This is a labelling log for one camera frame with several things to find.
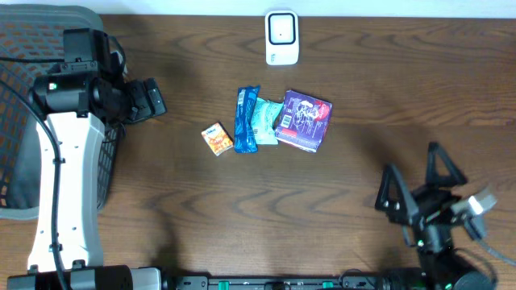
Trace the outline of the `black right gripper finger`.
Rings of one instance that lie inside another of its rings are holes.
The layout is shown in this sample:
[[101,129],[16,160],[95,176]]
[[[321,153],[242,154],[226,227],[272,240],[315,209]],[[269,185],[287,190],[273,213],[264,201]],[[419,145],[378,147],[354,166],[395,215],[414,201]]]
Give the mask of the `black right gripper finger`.
[[425,181],[428,186],[444,188],[468,183],[467,177],[437,142],[430,142],[428,146]]
[[394,164],[384,167],[375,210],[384,212],[390,222],[404,226],[412,226],[419,216],[419,207]]

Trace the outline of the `blue cookie pack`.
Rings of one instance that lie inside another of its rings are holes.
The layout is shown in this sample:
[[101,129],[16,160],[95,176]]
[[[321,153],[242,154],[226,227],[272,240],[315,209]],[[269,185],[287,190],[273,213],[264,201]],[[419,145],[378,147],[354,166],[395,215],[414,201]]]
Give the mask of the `blue cookie pack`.
[[257,152],[257,144],[251,120],[259,92],[259,85],[256,87],[240,87],[238,89],[234,131],[234,149],[237,153],[247,154]]

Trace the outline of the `purple snack package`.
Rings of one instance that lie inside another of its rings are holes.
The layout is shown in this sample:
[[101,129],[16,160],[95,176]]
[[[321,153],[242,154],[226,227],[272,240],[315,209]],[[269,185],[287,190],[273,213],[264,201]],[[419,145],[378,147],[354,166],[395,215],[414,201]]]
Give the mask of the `purple snack package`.
[[324,140],[331,112],[330,102],[288,90],[275,136],[278,141],[315,153]]

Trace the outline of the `mint green snack packet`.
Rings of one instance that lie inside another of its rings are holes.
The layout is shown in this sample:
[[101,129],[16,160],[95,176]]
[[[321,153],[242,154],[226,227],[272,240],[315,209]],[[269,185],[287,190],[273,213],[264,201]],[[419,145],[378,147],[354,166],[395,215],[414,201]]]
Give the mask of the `mint green snack packet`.
[[277,145],[274,124],[282,111],[283,104],[262,98],[256,99],[251,126],[257,145]]

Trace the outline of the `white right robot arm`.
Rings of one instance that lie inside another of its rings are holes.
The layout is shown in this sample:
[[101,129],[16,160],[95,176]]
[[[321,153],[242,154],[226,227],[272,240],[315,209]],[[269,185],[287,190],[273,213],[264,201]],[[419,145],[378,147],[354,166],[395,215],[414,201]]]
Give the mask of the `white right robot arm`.
[[402,227],[405,244],[414,248],[420,266],[385,271],[376,289],[495,289],[495,273],[486,275],[457,254],[452,229],[462,226],[471,239],[480,241],[487,231],[484,215],[497,203],[483,189],[469,197],[452,193],[468,180],[444,148],[431,142],[427,152],[425,183],[410,191],[393,164],[385,166],[375,210]]

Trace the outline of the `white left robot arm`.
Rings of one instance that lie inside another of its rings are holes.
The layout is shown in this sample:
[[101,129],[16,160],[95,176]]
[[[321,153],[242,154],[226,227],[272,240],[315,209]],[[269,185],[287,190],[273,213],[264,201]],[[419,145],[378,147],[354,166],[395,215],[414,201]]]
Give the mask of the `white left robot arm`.
[[98,161],[106,132],[167,110],[152,78],[126,81],[125,53],[91,28],[63,34],[64,57],[36,78],[23,105],[40,142],[40,205],[27,273],[10,289],[165,289],[157,267],[107,266],[98,232]]

